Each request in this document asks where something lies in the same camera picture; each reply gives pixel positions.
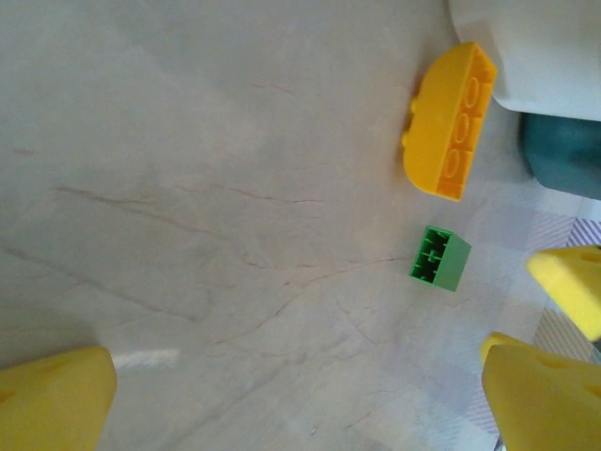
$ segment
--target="plastic toy block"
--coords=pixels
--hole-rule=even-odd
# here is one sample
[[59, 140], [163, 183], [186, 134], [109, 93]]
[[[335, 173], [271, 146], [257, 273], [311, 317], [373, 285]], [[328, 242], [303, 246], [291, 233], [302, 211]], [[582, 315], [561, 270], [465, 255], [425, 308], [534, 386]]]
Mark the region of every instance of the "plastic toy block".
[[455, 233], [428, 226], [409, 275], [426, 284], [455, 291], [470, 250], [471, 246]]
[[401, 138], [403, 165], [417, 188], [461, 199], [496, 77], [475, 42], [454, 47], [427, 71]]

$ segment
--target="dark teal object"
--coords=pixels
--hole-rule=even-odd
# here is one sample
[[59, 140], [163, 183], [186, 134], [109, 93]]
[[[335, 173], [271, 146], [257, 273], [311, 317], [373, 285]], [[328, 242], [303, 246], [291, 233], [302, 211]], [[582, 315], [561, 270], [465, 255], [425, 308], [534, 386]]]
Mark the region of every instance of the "dark teal object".
[[601, 199], [601, 122], [524, 114], [519, 144], [543, 186]]

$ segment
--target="green lego brick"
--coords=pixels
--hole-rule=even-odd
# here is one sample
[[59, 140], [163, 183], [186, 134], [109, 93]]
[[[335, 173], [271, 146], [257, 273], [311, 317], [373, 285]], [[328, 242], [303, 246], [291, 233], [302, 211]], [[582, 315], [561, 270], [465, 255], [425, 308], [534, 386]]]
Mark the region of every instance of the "green lego brick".
[[455, 233], [428, 226], [409, 275], [428, 285], [455, 291], [471, 246]]

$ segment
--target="yellow plastic toy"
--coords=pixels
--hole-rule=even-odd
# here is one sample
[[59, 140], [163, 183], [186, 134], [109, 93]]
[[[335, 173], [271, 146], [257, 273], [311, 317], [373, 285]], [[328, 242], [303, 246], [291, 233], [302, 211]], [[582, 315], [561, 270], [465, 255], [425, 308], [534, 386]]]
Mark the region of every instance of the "yellow plastic toy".
[[496, 77], [475, 42], [454, 47], [430, 67], [401, 138], [403, 165], [416, 187], [461, 199]]

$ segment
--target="white appliance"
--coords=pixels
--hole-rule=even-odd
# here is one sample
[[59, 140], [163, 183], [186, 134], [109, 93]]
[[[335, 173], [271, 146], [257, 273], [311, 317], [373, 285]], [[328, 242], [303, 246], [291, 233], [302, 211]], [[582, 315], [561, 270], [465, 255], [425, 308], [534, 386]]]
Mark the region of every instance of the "white appliance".
[[449, 0], [462, 42], [498, 66], [505, 108], [601, 121], [601, 0]]

